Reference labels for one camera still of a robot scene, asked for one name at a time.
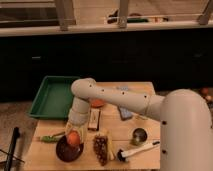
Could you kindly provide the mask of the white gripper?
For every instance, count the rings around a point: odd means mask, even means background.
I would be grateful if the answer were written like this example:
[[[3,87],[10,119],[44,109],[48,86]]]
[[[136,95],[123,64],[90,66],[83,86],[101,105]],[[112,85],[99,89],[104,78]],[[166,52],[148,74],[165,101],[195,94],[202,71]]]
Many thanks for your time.
[[[68,122],[65,126],[65,135],[69,135],[73,130],[73,125],[79,127],[79,135],[81,142],[84,142],[86,139],[87,128],[84,125],[89,117],[90,105],[87,101],[82,99],[74,99],[72,107],[69,110]]]

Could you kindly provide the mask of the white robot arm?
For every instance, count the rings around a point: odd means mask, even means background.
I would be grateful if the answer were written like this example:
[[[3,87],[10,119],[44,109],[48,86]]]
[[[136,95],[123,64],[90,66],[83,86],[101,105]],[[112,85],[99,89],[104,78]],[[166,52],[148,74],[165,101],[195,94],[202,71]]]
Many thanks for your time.
[[[166,96],[101,87],[92,78],[71,85],[74,95],[66,130],[88,120],[89,100],[101,99],[160,122],[160,171],[213,171],[213,116],[205,100],[188,89]]]

